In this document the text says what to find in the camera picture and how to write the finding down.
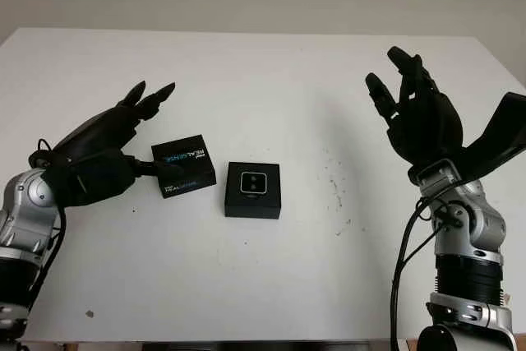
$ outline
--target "black cable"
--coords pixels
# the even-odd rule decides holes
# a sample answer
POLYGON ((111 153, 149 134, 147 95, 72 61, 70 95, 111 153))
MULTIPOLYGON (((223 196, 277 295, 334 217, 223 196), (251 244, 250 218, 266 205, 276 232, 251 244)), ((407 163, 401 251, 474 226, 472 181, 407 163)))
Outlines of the black cable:
POLYGON ((413 214, 409 217, 409 221, 407 225, 405 226, 404 235, 402 237, 402 242, 400 243, 400 249, 398 258, 396 261, 396 267, 394 268, 394 275, 393 275, 393 283, 391 285, 391 296, 390 296, 390 344, 391 344, 391 350, 393 351, 399 351, 398 347, 398 340, 397 340, 397 307, 398 307, 398 291, 399 291, 399 285, 400 285, 400 277, 402 275, 402 269, 404 268, 405 264, 405 252, 408 247, 409 242, 409 236, 411 235, 411 231, 413 230, 414 224, 417 222, 420 214, 435 200, 437 200, 439 197, 447 193, 448 191, 460 187, 464 185, 467 182, 471 182, 472 180, 459 180, 456 182, 453 182, 452 184, 448 185, 447 187, 444 187, 440 189, 439 191, 433 193, 431 196, 427 197, 422 201, 422 203, 417 207, 417 209, 413 212, 413 214))
POLYGON ((49 254, 48 260, 46 261, 42 269, 40 269, 39 275, 37 276, 33 287, 31 287, 27 307, 29 311, 31 311, 31 308, 35 303, 37 296, 39 296, 40 289, 42 288, 42 284, 44 283, 44 280, 48 275, 49 268, 53 264, 53 261, 55 260, 55 257, 58 254, 58 250, 60 249, 60 247, 62 246, 62 242, 64 241, 64 236, 66 235, 66 213, 64 212, 63 207, 58 207, 58 217, 60 219, 60 230, 58 231, 57 242, 55 243, 55 247, 49 254))
POLYGON ((431 240, 432 240, 432 239, 433 239, 433 238, 434 238, 434 237, 435 237, 435 236, 436 236, 436 235, 437 235, 437 234, 438 234, 438 233, 439 233, 444 227, 445 227, 445 223, 441 223, 440 225, 438 225, 438 227, 436 228, 435 232, 431 233, 431 234, 429 235, 429 237, 426 238, 426 240, 424 240, 424 241, 422 242, 422 244, 420 244, 418 247, 416 247, 416 248, 413 250, 413 252, 411 252, 411 253, 408 255, 408 257, 405 258, 404 263, 402 264, 402 269, 408 264, 409 260, 410 260, 413 256, 417 255, 417 253, 418 253, 420 250, 422 250, 422 249, 426 246, 426 244, 428 244, 428 243, 429 243, 429 242, 430 242, 430 241, 431 241, 431 240))
POLYGON ((42 150, 42 144, 44 143, 44 145, 46 146, 46 148, 48 149, 48 151, 51 150, 51 146, 49 145, 49 143, 46 141, 46 139, 39 139, 39 142, 37 143, 36 145, 36 148, 37 150, 42 150))

